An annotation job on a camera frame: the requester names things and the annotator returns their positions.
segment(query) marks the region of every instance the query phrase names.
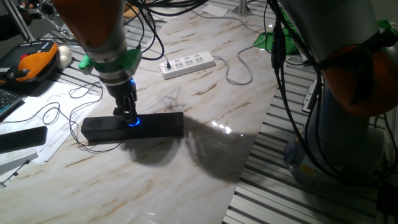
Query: marble surface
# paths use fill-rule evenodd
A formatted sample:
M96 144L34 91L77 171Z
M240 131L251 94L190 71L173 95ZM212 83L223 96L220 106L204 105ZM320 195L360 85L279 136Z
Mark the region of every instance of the marble surface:
M243 19L262 24L260 17ZM189 12L159 36L169 59L209 50L226 58L231 78L243 82L248 71L236 54L258 33L239 21ZM153 49L160 51L158 44ZM246 86L229 84L219 60L171 80L149 71L164 59L142 61L134 76L138 112L183 111L187 136L126 141L104 154L81 151L68 138L48 163L27 165L0 191L0 223L221 223L275 92L270 55L255 48L242 56L254 72ZM105 93L90 116L111 115L113 108Z

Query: power strip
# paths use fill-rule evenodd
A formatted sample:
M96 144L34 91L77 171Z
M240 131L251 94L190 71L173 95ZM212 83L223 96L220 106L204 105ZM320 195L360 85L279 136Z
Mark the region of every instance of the power strip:
M171 68L167 68L167 62L159 64L160 75L165 80L192 72L197 72L199 70L210 68L216 65L216 62L209 51L170 60L169 63Z

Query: black rectangular device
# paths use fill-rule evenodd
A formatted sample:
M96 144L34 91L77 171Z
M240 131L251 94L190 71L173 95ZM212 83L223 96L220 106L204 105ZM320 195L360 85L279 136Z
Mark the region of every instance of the black rectangular device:
M136 124L128 125L123 116L86 118L81 133L89 142L125 139L182 137L184 115L178 113L139 114Z
M0 154L45 144L47 127L41 126L0 135Z

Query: keyboard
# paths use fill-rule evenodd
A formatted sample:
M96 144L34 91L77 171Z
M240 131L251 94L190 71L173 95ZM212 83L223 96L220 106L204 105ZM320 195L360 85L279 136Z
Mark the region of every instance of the keyboard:
M21 102L22 98L17 94L0 89L0 120L4 119Z

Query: white ball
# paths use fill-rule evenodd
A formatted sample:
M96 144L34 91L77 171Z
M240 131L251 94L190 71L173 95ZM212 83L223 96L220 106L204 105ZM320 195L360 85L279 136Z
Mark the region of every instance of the white ball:
M58 51L60 52L60 62L57 65L57 68L67 68L72 61L72 51L67 46L60 46Z

